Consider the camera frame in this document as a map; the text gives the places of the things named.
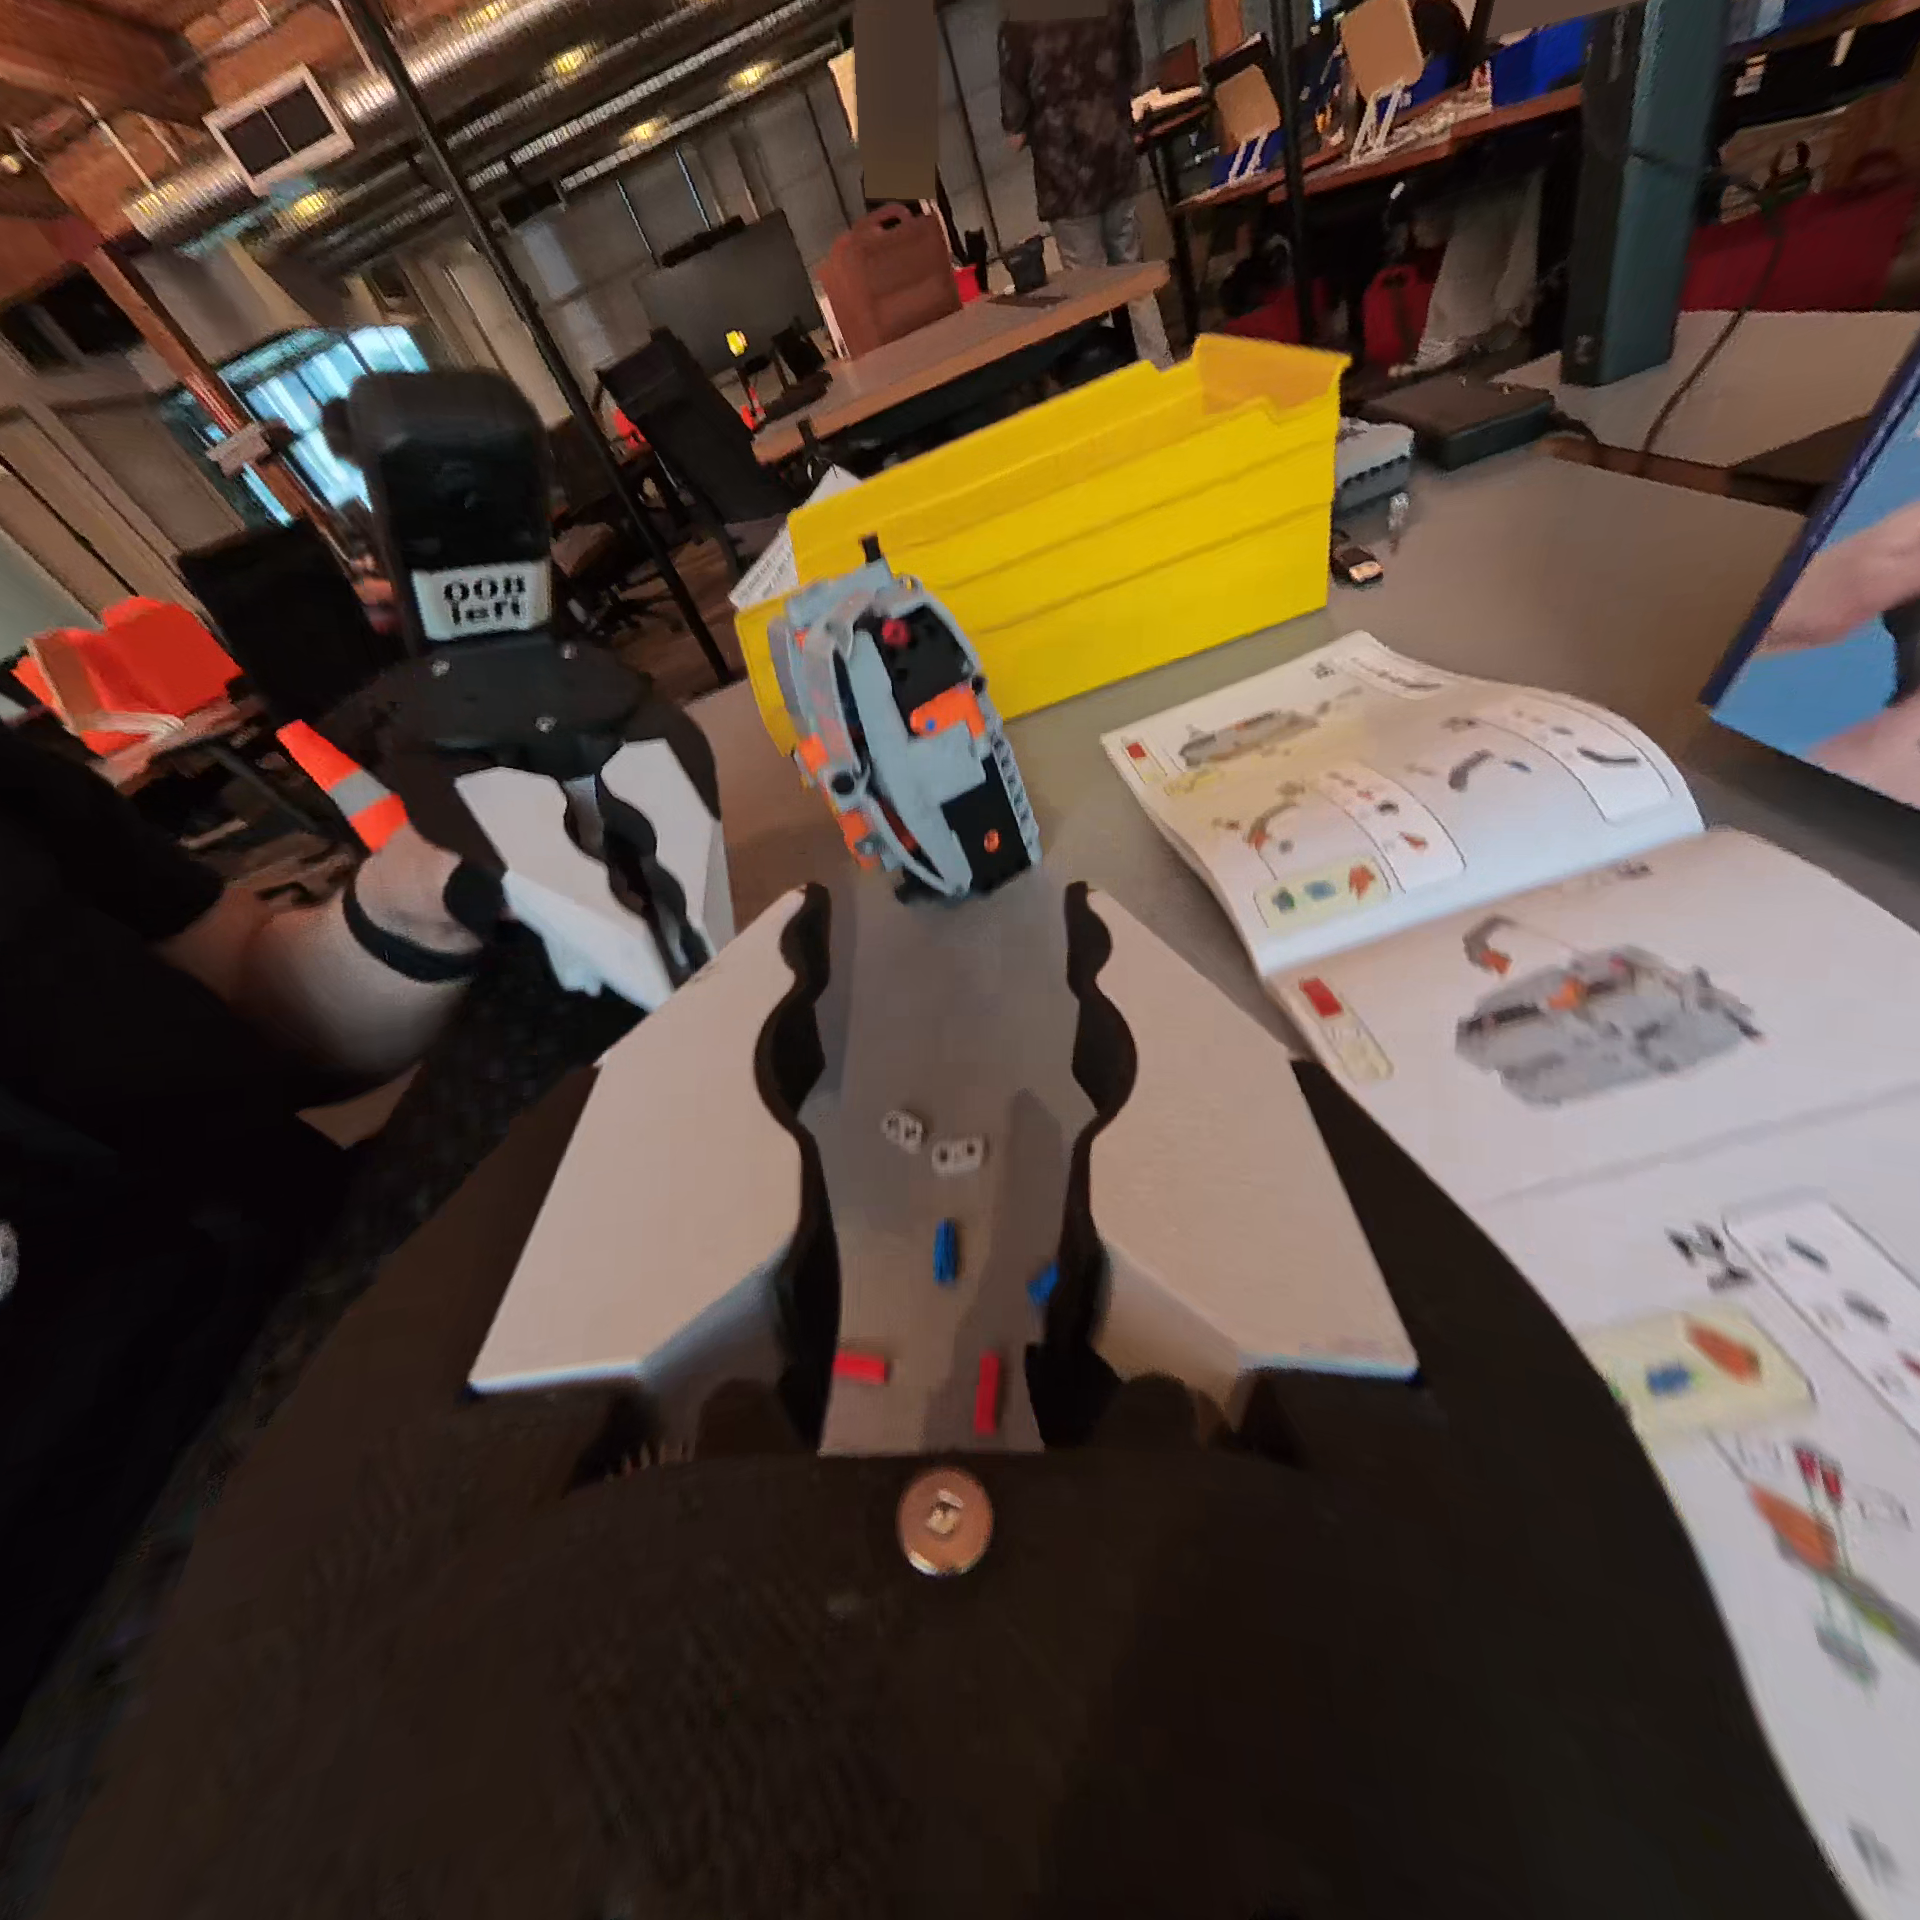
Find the open white instruction booklet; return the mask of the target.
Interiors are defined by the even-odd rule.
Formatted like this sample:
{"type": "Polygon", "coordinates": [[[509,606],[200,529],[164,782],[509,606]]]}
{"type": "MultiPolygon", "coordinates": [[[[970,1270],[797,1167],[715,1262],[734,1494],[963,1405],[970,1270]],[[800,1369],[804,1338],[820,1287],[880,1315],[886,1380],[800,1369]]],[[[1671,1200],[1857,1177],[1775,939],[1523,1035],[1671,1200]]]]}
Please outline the open white instruction booklet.
{"type": "Polygon", "coordinates": [[[1599,1364],[1838,1885],[1916,1917],[1916,931],[1636,722],[1372,635],[1099,745],[1599,1364]]]}

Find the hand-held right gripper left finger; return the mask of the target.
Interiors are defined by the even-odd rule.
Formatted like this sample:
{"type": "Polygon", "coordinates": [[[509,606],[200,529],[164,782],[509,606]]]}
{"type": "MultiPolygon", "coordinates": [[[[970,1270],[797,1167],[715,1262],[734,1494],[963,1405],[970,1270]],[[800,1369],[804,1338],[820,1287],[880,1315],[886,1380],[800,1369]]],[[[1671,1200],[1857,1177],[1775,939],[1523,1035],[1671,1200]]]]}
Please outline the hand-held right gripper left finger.
{"type": "Polygon", "coordinates": [[[804,1129],[829,1050],[829,892],[797,887],[597,1066],[474,1396],[630,1389],[667,1433],[758,1380],[817,1442],[839,1237],[804,1129]]]}

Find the grey orange brick robot model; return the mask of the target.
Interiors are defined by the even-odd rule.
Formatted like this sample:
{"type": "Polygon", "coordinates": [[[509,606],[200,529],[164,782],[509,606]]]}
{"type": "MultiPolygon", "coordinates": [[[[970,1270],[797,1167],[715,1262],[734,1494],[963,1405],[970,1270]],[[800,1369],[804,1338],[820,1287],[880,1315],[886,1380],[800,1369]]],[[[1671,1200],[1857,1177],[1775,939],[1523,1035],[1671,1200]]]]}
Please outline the grey orange brick robot model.
{"type": "Polygon", "coordinates": [[[983,663],[880,535],[862,564],[797,590],[769,663],[800,782],[859,870],[898,899],[983,899],[1041,866],[1041,829],[983,663]]]}

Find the black metal pole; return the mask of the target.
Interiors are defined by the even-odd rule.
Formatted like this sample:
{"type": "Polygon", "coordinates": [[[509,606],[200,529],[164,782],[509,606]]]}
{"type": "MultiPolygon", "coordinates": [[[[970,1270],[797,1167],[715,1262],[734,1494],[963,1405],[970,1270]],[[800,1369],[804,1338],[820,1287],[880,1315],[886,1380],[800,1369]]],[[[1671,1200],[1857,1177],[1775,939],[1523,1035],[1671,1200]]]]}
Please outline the black metal pole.
{"type": "Polygon", "coordinates": [[[583,435],[604,484],[609,484],[609,496],[618,498],[625,522],[633,529],[633,535],[645,542],[645,555],[658,564],[658,577],[669,592],[669,606],[684,613],[684,626],[685,635],[694,638],[697,655],[707,658],[713,676],[715,676],[715,687],[730,687],[739,684],[739,669],[730,666],[730,658],[723,655],[721,638],[713,635],[694,592],[685,590],[684,579],[684,567],[673,564],[673,551],[669,542],[663,538],[645,498],[636,496],[636,484],[625,472],[614,441],[599,435],[599,420],[562,355],[562,349],[555,342],[555,334],[546,330],[542,313],[538,313],[538,301],[532,297],[529,280],[514,273],[506,251],[499,246],[490,219],[485,219],[485,210],[477,205],[477,195],[470,194],[462,168],[452,165],[452,153],[446,145],[446,136],[437,130],[430,107],[424,107],[424,95],[419,87],[413,80],[389,23],[384,23],[384,14],[368,0],[343,0],[339,3],[343,19],[346,19],[346,33],[356,38],[356,48],[372,60],[372,71],[389,80],[406,121],[413,125],[415,136],[415,148],[419,156],[434,165],[451,205],[458,210],[462,224],[465,224],[465,238],[474,246],[474,254],[490,266],[502,297],[514,308],[524,330],[532,334],[555,392],[562,398],[569,403],[569,418],[576,420],[576,431],[583,435]]]}

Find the ceiling air unit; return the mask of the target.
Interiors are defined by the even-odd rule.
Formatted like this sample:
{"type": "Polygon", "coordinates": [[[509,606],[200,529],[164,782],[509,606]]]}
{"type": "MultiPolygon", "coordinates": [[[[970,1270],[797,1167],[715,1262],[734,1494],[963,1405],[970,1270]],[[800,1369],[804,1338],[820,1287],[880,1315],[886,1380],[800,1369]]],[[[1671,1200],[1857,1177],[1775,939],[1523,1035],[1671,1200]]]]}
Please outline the ceiling air unit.
{"type": "Polygon", "coordinates": [[[356,137],[309,66],[203,116],[203,130],[233,159],[244,190],[266,195],[356,153],[356,137]]]}

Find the person's black shirt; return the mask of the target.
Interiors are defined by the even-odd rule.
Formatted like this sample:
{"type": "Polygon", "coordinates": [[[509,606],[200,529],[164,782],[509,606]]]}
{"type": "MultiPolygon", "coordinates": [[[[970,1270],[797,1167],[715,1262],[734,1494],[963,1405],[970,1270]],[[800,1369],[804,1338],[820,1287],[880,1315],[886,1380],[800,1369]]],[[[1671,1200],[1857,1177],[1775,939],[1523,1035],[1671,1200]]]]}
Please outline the person's black shirt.
{"type": "Polygon", "coordinates": [[[5,733],[5,1736],[346,1183],[300,1114],[321,1079],[168,956],[220,899],[100,771],[5,733]]]}

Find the black monitor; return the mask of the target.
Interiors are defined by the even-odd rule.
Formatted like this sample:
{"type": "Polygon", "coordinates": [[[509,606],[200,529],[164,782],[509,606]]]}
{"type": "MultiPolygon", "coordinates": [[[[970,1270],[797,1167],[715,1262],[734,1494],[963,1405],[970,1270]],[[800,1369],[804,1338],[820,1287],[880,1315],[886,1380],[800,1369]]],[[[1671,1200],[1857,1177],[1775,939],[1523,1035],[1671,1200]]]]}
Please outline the black monitor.
{"type": "Polygon", "coordinates": [[[776,334],[825,326],[813,273],[787,212],[713,230],[703,251],[636,277],[648,330],[669,330],[707,371],[730,371],[742,355],[773,350],[776,334]]]}

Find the orange safety vest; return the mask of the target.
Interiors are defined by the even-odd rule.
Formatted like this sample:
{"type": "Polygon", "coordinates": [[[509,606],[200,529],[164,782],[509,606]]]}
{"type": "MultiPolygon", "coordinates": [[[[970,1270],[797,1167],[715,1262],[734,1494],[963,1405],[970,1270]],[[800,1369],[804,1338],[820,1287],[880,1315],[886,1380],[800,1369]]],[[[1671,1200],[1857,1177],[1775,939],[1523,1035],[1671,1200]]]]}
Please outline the orange safety vest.
{"type": "Polygon", "coordinates": [[[242,666],[183,606],[126,597],[95,628],[45,628],[12,666],[38,707],[110,759],[160,753],[228,707],[242,666]]]}

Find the blue robot kit box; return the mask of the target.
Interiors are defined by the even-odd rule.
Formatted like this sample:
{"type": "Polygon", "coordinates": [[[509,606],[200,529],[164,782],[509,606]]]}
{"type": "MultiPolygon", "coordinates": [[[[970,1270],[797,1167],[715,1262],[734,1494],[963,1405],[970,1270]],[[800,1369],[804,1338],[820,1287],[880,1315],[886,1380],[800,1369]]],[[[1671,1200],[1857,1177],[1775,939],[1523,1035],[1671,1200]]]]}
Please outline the blue robot kit box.
{"type": "Polygon", "coordinates": [[[1908,349],[1705,687],[1718,727],[1920,803],[1920,350],[1908,349]]]}

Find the brown bag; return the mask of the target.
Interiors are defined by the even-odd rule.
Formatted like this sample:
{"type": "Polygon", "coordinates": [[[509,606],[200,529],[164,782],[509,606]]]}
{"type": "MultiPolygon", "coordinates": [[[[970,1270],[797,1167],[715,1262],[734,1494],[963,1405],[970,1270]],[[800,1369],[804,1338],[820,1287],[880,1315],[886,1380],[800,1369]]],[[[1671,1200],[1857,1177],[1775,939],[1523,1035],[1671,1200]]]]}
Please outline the brown bag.
{"type": "Polygon", "coordinates": [[[845,358],[891,349],[963,308],[947,224],[926,205],[880,205],[817,266],[845,358]]]}

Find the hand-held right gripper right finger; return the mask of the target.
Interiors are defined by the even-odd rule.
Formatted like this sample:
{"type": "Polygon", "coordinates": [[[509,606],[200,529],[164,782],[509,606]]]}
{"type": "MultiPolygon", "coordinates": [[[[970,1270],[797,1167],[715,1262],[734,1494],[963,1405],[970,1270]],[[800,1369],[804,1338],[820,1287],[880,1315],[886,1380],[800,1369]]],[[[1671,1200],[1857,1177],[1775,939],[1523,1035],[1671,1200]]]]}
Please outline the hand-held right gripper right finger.
{"type": "Polygon", "coordinates": [[[1041,1445],[1091,1439],[1118,1386],[1176,1380],[1236,1420],[1267,1378],[1417,1380],[1294,1054],[1108,892],[1062,896],[1071,1073],[1041,1445]]]}

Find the grey desk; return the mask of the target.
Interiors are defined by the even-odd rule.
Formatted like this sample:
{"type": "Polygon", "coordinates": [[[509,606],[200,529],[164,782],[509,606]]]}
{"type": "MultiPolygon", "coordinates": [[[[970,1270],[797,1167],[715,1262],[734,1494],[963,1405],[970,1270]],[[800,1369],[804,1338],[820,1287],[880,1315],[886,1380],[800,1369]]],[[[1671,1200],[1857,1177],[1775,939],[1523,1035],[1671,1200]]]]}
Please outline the grey desk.
{"type": "MultiPolygon", "coordinates": [[[[1548,455],[1448,478],[1417,510],[1410,555],[1384,590],[1388,638],[1439,666],[1533,676],[1556,696],[1612,696],[1684,749],[1708,820],[1762,839],[1916,931],[1916,814],[1834,788],[1782,759],[1711,745],[1684,696],[1708,666],[1711,621],[1784,555],[1792,522],[1735,498],[1636,484],[1548,455]]],[[[1062,896],[1118,880],[1134,919],[1279,1040],[1275,1010],[1231,953],[1203,884],[1102,767],[1096,733],[1172,691],[1219,691],[1275,658],[1236,641],[1114,691],[1022,719],[1022,767],[1041,788],[1044,860],[983,903],[896,903],[880,884],[829,892],[829,1066],[804,1102],[839,1237],[839,1349],[891,1355],[880,1410],[832,1412],[829,1445],[918,1450],[963,1429],[972,1355],[1035,1334],[1026,1278],[1062,1227],[1071,1079],[1062,896]],[[882,1113],[916,1113],[925,1154],[882,1141],[882,1113]],[[926,1145],[983,1135],[979,1173],[941,1181],[926,1145]],[[960,1220],[960,1281],[930,1281],[930,1230],[960,1220]]]]}

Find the black case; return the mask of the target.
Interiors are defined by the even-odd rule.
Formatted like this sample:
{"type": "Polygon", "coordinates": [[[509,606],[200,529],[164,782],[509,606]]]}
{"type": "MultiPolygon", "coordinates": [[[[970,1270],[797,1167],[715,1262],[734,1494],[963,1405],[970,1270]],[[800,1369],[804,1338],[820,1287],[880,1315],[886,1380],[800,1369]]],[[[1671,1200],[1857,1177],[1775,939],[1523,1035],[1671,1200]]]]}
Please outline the black case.
{"type": "Polygon", "coordinates": [[[1414,437],[1414,456],[1456,472],[1506,448],[1538,444],[1556,420],[1556,400],[1548,390],[1442,371],[1359,400],[1358,420],[1404,431],[1414,437]]]}

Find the black office chair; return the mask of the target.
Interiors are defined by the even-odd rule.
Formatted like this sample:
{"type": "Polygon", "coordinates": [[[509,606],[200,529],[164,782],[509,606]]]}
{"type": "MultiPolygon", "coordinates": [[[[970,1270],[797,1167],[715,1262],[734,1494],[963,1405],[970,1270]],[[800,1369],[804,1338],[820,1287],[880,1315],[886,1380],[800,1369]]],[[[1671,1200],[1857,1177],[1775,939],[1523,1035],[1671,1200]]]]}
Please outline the black office chair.
{"type": "Polygon", "coordinates": [[[597,392],[707,518],[742,529],[797,510],[793,485],[760,465],[750,431],[673,330],[653,330],[636,350],[597,369],[597,392]]]}

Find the wooden office desk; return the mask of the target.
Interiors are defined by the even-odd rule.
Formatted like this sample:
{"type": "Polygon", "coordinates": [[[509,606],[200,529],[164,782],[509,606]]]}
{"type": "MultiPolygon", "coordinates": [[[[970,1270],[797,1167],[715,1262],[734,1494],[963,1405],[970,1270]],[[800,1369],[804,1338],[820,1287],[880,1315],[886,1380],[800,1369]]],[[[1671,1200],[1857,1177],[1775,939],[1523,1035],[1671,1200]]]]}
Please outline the wooden office desk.
{"type": "Polygon", "coordinates": [[[1067,270],[1035,293],[987,293],[896,342],[829,358],[825,392],[750,437],[758,465],[793,463],[804,444],[825,444],[972,371],[1035,355],[1088,326],[1114,330],[1118,350],[1134,355],[1132,308],[1155,297],[1169,277],[1169,261],[1067,270]]]}

